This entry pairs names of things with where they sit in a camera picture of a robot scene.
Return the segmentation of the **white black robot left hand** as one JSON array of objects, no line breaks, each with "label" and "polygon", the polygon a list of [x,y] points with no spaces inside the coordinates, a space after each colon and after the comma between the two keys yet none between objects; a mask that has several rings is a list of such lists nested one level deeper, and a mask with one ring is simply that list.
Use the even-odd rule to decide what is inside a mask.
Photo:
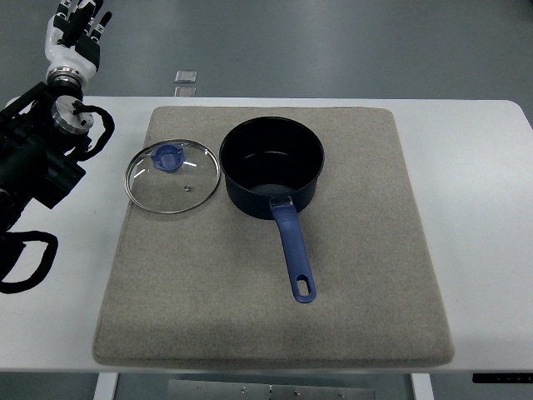
[{"label": "white black robot left hand", "polygon": [[112,17],[104,2],[61,1],[47,25],[47,84],[71,83],[84,89],[100,66],[100,39]]}]

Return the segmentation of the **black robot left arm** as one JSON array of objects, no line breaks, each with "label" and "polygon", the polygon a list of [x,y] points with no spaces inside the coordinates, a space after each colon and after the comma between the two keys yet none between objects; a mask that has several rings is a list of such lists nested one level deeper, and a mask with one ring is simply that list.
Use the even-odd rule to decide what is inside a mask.
[{"label": "black robot left arm", "polygon": [[[1,111],[1,292],[36,287],[51,270],[57,237],[48,232],[13,232],[25,207],[37,200],[52,209],[85,175],[81,163],[99,154],[115,130],[112,116],[83,103],[82,84],[61,67]],[[45,248],[35,272],[9,282],[30,242]]]}]

